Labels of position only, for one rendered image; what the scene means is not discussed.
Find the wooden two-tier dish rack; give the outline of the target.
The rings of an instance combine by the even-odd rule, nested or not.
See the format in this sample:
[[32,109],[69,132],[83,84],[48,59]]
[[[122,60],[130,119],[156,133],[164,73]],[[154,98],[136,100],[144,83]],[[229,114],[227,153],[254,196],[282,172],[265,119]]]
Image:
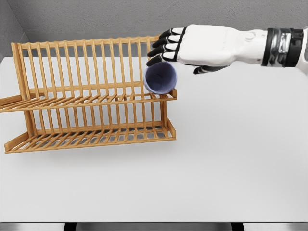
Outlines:
[[20,93],[0,99],[0,113],[23,112],[26,132],[7,153],[171,141],[167,102],[143,81],[157,37],[12,43]]

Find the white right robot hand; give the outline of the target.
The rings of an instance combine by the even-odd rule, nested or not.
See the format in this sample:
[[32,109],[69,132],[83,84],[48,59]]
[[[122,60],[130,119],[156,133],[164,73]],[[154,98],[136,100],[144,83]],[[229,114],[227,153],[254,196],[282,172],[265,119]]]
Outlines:
[[163,32],[147,54],[148,67],[159,62],[196,66],[194,74],[215,72],[235,61],[239,31],[224,26],[189,25]]

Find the blue cup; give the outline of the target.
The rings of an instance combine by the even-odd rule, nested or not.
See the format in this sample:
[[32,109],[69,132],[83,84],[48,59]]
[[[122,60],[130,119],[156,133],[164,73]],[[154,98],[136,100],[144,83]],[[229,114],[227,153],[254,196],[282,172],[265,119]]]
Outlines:
[[166,94],[175,88],[177,73],[170,63],[159,62],[145,69],[143,82],[149,92]]

